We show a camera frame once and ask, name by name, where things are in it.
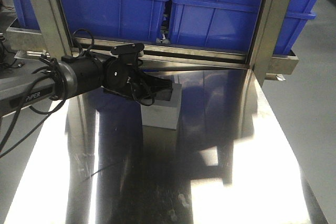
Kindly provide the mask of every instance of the stainless steel table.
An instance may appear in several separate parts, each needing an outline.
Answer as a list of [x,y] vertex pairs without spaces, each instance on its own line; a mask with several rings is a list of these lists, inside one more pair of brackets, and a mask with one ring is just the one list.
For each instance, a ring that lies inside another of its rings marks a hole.
[[5,223],[324,220],[252,71],[156,74],[182,84],[178,130],[142,127],[137,103],[102,89],[70,99]]

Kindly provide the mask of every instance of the robotic arm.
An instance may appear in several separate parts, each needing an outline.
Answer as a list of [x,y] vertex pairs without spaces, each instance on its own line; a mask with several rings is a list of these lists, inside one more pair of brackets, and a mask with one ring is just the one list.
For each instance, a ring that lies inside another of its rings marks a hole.
[[149,76],[139,69],[143,44],[114,47],[113,55],[89,52],[82,57],[62,57],[48,61],[33,74],[0,80],[0,116],[32,105],[42,99],[65,100],[93,89],[135,100],[154,103],[155,94],[172,89],[172,81]]

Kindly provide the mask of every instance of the gray floor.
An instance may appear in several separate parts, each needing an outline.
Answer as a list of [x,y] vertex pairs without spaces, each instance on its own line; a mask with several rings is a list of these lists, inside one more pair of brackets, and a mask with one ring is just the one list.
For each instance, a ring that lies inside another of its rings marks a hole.
[[318,0],[293,51],[286,82],[265,81],[264,93],[329,224],[336,223],[336,0]]

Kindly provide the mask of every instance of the metal frame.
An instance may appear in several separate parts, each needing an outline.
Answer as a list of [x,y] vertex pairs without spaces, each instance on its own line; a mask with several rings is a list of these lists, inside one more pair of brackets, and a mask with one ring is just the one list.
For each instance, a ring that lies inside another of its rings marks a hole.
[[72,42],[60,0],[30,0],[50,55],[71,55]]
[[[258,82],[262,85],[266,73],[291,74],[297,57],[273,56],[273,51],[282,27],[290,0],[262,0],[258,15],[258,22],[248,53],[227,52],[217,49],[196,47],[181,47],[165,44],[148,44],[144,60],[151,66],[162,70],[190,70],[208,68],[246,68],[253,69]],[[20,41],[20,45],[12,48],[24,51],[47,50],[51,56],[60,58],[71,54],[72,43],[62,11],[60,0],[31,0],[41,32],[35,30],[10,27],[7,36],[10,41]],[[79,38],[83,44],[89,40]],[[132,41],[118,41],[114,39],[98,39],[98,49],[107,50],[108,47],[133,43]]]

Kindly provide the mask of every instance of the gray foam block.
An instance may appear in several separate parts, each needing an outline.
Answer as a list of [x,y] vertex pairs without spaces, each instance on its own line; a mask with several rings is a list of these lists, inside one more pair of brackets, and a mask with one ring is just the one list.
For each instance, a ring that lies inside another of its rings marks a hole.
[[151,106],[141,106],[142,125],[165,129],[177,129],[180,116],[182,85],[173,83],[169,101],[155,99]]

